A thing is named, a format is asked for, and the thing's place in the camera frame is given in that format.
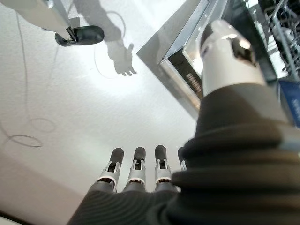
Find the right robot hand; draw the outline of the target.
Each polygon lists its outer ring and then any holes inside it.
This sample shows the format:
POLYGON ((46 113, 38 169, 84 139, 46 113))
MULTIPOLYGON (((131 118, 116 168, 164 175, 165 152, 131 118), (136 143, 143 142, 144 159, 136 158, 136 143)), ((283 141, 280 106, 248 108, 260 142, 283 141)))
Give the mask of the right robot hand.
POLYGON ((156 148, 157 186, 133 178, 115 193, 121 156, 91 186, 71 225, 297 225, 300 131, 265 82, 251 44, 228 22, 201 38, 200 113, 195 136, 180 149, 184 169, 169 177, 156 148))

